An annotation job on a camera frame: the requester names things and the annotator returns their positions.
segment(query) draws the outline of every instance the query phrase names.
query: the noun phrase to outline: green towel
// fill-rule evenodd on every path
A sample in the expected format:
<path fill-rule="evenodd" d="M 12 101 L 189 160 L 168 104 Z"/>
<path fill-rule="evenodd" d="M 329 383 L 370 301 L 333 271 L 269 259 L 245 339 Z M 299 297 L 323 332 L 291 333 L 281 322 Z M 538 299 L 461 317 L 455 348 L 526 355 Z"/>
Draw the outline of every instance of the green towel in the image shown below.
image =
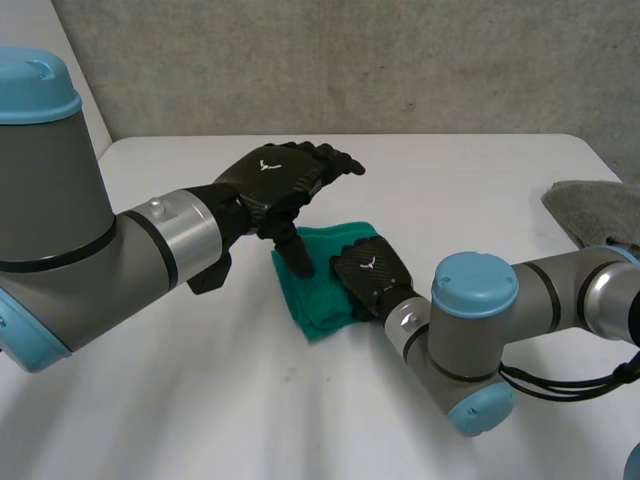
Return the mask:
<path fill-rule="evenodd" d="M 316 268 L 313 278 L 303 280 L 296 277 L 276 251 L 271 255 L 289 312 L 307 339 L 314 342 L 356 322 L 347 292 L 331 270 L 329 259 L 340 255 L 345 245 L 353 245 L 356 240 L 373 237 L 377 233 L 366 222 L 328 228 L 300 227 L 298 233 Z"/>

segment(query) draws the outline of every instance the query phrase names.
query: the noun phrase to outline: white table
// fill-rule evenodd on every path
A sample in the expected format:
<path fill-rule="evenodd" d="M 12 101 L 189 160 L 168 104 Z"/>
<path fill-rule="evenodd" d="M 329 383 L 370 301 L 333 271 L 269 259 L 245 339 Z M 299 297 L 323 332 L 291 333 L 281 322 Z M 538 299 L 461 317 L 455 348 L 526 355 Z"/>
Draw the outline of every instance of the white table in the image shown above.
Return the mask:
<path fill-rule="evenodd" d="M 428 294 L 463 250 L 521 262 L 574 249 L 541 205 L 558 180 L 616 180 L 563 135 L 318 136 L 360 159 L 298 224 L 366 220 Z M 266 142 L 300 137 L 137 138 L 101 168 L 121 211 L 211 182 Z M 640 441 L 640 386 L 558 405 L 518 394 L 475 439 L 453 432 L 379 327 L 309 345 L 289 317 L 270 245 L 243 238 L 222 290 L 184 286 L 36 376 L 0 360 L 0 479 L 622 478 Z M 507 363 L 553 378 L 608 374 L 635 349 L 580 331 L 507 348 Z"/>

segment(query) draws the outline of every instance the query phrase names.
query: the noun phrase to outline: wire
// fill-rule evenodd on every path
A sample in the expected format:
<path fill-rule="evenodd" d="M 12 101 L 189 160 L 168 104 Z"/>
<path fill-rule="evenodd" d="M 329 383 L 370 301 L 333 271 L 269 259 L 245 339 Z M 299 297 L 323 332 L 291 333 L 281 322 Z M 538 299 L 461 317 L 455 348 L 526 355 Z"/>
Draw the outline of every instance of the wire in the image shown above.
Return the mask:
<path fill-rule="evenodd" d="M 619 365 L 611 375 L 592 380 L 558 381 L 536 377 L 524 370 L 500 363 L 500 376 L 516 390 L 541 400 L 552 402 L 582 402 L 606 395 L 622 385 L 633 383 L 640 378 L 640 352 L 631 361 Z M 516 380 L 543 390 L 539 392 L 527 388 Z"/>
<path fill-rule="evenodd" d="M 500 376 L 504 379 L 505 382 L 507 382 L 509 385 L 511 385 L 513 388 L 515 388 L 516 390 L 522 392 L 522 393 L 526 393 L 527 395 L 530 395 L 532 397 L 535 398 L 539 398 L 541 400 L 548 400 L 548 401 L 552 401 L 552 402 L 564 402 L 564 403 L 569 403 L 569 402 L 582 402 L 585 400 L 591 400 L 594 398 L 598 398 L 601 397 L 602 395 L 606 395 L 609 392 L 612 392 L 613 390 L 615 390 L 618 387 L 621 387 L 622 384 L 611 384 L 611 385 L 603 385 L 600 387 L 596 387 L 596 388 L 592 388 L 590 390 L 582 390 L 582 391 L 577 391 L 577 392 L 562 392 L 562 395 L 549 395 L 546 393 L 541 393 L 541 392 L 537 392 L 535 390 L 531 390 L 527 387 L 524 387 L 522 385 L 520 385 L 519 383 L 517 383 L 515 380 L 513 380 L 512 378 L 509 378 L 507 375 L 505 375 L 502 371 L 500 371 Z"/>

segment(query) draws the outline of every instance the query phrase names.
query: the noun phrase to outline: concrete wall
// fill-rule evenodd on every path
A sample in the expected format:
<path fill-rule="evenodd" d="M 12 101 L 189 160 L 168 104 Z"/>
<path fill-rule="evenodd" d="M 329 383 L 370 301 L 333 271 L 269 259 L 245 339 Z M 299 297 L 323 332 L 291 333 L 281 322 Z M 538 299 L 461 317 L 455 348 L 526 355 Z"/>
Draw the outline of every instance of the concrete wall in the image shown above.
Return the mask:
<path fill-rule="evenodd" d="M 640 181 L 634 0 L 53 0 L 114 138 L 564 132 Z"/>

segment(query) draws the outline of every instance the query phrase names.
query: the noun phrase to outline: gray towel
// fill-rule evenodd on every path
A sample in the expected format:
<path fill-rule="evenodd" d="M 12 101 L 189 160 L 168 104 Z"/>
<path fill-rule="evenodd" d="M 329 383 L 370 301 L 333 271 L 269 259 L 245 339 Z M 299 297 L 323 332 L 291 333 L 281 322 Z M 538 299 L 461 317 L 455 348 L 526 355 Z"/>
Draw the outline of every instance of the gray towel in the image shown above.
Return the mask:
<path fill-rule="evenodd" d="M 542 203 L 578 245 L 614 245 L 640 257 L 640 186 L 557 182 Z"/>

